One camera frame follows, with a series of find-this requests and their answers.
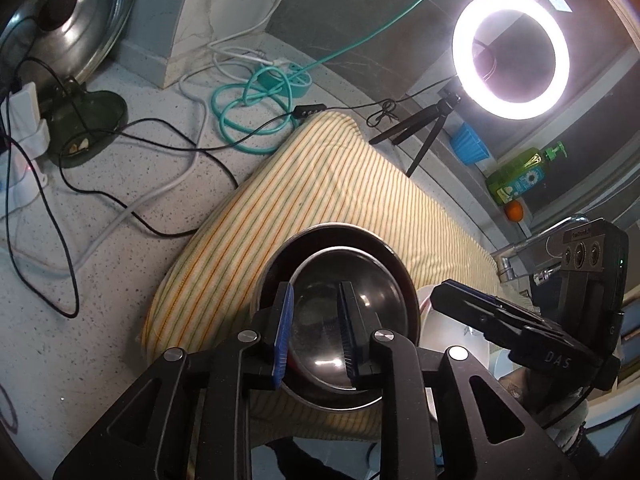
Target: stainless steel bowl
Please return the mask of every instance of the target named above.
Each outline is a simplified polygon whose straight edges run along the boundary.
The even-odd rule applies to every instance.
[[[294,317],[283,387],[301,402],[331,412],[378,402],[379,390],[356,391],[344,368],[337,283],[350,281],[386,328],[418,340],[414,284],[379,237],[350,224],[320,224],[287,240],[262,272],[252,309],[273,303],[281,281],[294,287]]]
[[[33,24],[25,18],[37,18],[40,28],[30,54],[45,61],[60,76],[85,81],[107,56],[122,30],[134,0],[24,0],[15,11],[0,43],[7,40],[5,53],[17,56],[17,64],[31,43]],[[33,81],[38,90],[52,84],[49,73],[33,63],[20,69],[23,81]]]

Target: striped cushion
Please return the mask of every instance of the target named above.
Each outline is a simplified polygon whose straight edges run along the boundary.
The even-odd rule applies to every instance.
[[[190,240],[153,300],[142,333],[148,362],[170,347],[210,348],[248,322],[254,284],[289,237],[321,222],[380,236],[416,288],[453,278],[499,294],[495,264],[435,200],[378,154],[348,116],[319,114],[220,205]],[[347,414],[254,392],[252,442],[294,434],[375,438],[379,407]]]

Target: ring light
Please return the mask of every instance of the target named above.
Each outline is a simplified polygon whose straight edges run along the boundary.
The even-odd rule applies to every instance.
[[[472,47],[480,24],[499,10],[517,10],[536,20],[545,30],[556,54],[556,68],[548,88],[527,103],[498,98],[478,75]],[[474,0],[462,11],[453,31],[453,63],[466,93],[482,108],[507,119],[530,119],[558,102],[569,79],[569,50],[556,20],[534,0]]]

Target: bottle label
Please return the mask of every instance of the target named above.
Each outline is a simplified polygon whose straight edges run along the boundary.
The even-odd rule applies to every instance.
[[[526,190],[531,189],[545,177],[542,168],[532,168],[516,180],[512,180],[506,186],[499,187],[496,191],[503,203],[510,202],[519,197]]]

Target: dark bowl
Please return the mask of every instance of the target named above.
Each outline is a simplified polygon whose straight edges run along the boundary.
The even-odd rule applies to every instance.
[[[288,281],[293,281],[295,306],[283,387],[301,402],[331,412],[359,410],[379,401],[379,390],[350,387],[344,364],[331,369],[334,360],[338,367],[342,348],[330,298],[337,282],[351,281],[356,296],[370,304],[386,328],[416,344],[418,299],[402,261],[367,230],[320,224],[287,240],[271,257],[254,292],[253,312],[271,306],[278,284]],[[328,367],[323,371],[314,364]]]

